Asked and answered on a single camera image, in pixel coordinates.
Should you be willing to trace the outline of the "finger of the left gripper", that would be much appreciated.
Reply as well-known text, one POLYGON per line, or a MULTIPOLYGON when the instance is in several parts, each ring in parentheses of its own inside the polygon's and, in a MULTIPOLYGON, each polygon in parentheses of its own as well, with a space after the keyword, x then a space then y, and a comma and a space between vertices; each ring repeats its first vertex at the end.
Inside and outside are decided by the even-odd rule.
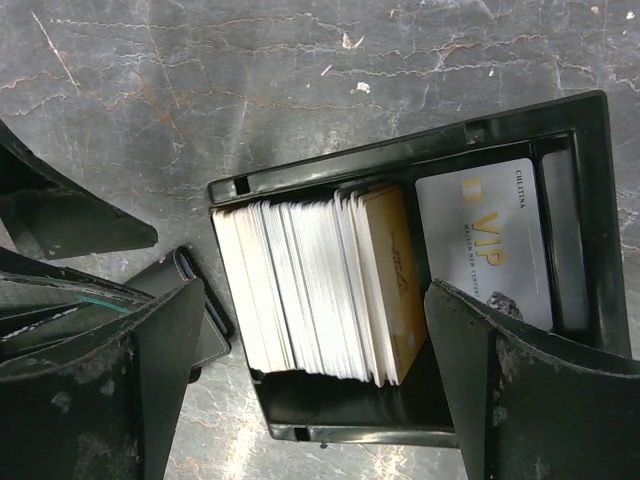
POLYGON ((36 156, 1 125, 1 224, 18 253, 58 260, 154 246, 157 231, 36 156))
POLYGON ((1 348, 34 350, 120 319, 146 294, 46 277, 1 274, 1 348))

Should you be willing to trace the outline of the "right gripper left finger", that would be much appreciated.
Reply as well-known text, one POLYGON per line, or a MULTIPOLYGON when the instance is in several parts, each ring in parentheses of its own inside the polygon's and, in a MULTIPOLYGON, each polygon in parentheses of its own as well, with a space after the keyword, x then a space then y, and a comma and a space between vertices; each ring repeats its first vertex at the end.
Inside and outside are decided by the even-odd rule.
POLYGON ((4 479, 161 479, 204 313, 191 280, 150 300, 78 293, 45 333, 1 353, 4 479))

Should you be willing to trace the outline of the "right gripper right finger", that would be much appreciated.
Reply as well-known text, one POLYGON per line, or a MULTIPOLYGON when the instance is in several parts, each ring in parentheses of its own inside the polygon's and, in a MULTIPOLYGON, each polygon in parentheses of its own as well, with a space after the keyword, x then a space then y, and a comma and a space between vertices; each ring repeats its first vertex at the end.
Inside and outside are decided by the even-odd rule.
POLYGON ((433 281, 428 331, 471 479, 636 479, 639 363, 433 281))

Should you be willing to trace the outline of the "black leather card holder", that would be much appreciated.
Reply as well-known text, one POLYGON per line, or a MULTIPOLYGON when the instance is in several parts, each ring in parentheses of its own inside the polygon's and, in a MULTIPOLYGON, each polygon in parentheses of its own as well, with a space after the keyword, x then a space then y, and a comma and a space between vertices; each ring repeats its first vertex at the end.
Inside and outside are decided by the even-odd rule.
POLYGON ((187 246, 178 246, 133 276, 126 285, 153 296, 199 278, 204 287, 204 315, 189 382, 199 380, 202 368, 231 352, 235 327, 187 246))

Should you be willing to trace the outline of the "black plastic card bin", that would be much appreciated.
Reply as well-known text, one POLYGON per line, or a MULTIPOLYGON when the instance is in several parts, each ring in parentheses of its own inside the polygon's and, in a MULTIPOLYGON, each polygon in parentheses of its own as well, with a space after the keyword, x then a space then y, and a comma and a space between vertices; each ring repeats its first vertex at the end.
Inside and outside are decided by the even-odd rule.
MULTIPOLYGON (((540 188, 543 247, 554 325, 546 340, 608 364, 629 358, 629 335, 609 110, 599 90, 300 160, 208 185, 214 207, 255 200, 309 200, 334 187, 399 185, 411 214, 415 181, 523 154, 540 188)), ((455 448, 457 425, 493 427, 490 387, 499 380, 495 338, 444 328, 408 379, 377 388, 319 374, 251 371, 270 435, 323 444, 455 448)))

